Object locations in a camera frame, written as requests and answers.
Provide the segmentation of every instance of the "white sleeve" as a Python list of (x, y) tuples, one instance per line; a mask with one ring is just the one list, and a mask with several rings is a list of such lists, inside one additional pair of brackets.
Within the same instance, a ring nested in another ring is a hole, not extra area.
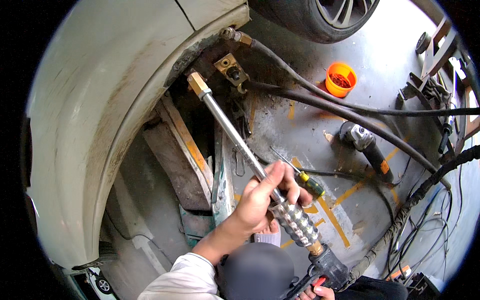
[(220, 300), (216, 296), (213, 265), (195, 253), (177, 258), (170, 272), (160, 275), (138, 296), (138, 300)]

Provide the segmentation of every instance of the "white car body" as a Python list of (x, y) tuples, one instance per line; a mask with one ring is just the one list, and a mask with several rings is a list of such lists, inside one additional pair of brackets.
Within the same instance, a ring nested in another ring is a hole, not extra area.
[(249, 20), (244, 0), (79, 1), (53, 36), (29, 96), (28, 194), (47, 256), (96, 260), (107, 196), (132, 139), (187, 49)]

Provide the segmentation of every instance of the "car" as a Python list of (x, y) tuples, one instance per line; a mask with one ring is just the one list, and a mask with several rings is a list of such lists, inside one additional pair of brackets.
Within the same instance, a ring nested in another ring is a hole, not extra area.
[[(345, 7), (337, 2), (77, 2), (43, 55), (27, 106), (32, 149), (27, 193), (46, 255), (69, 270), (115, 258), (111, 245), (99, 240), (100, 225), (134, 136), (220, 30), (249, 21), (248, 5), (305, 38), (333, 43), (361, 28), (379, 1), (359, 6), (361, 1), (349, 0)], [(273, 18), (286, 6), (292, 15)], [(294, 22), (298, 17), (305, 22)]]

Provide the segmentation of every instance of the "screwdriver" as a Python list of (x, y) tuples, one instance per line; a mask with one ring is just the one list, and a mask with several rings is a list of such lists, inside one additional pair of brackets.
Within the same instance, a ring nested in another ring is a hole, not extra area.
[(307, 175), (304, 171), (300, 171), (297, 169), (291, 162), (289, 162), (286, 158), (284, 158), (280, 153), (278, 153), (273, 147), (270, 147), (275, 153), (278, 154), (286, 163), (291, 165), (291, 167), (298, 172), (300, 179), (307, 184), (307, 186), (311, 187), (319, 196), (323, 196), (325, 194), (324, 189), (320, 184), (318, 184), (314, 179)]

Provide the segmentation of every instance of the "orange container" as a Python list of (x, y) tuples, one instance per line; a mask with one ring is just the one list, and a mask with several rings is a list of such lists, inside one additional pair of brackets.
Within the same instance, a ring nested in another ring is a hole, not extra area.
[[(330, 74), (340, 74), (346, 78), (348, 83), (350, 83), (349, 88), (341, 87), (336, 85), (332, 79), (330, 78)], [(334, 96), (337, 97), (345, 97), (348, 92), (353, 90), (355, 85), (357, 84), (357, 75), (353, 71), (353, 69), (348, 66), (347, 64), (341, 62), (334, 62), (328, 67), (327, 69), (327, 79), (325, 80), (325, 85), (327, 90)]]

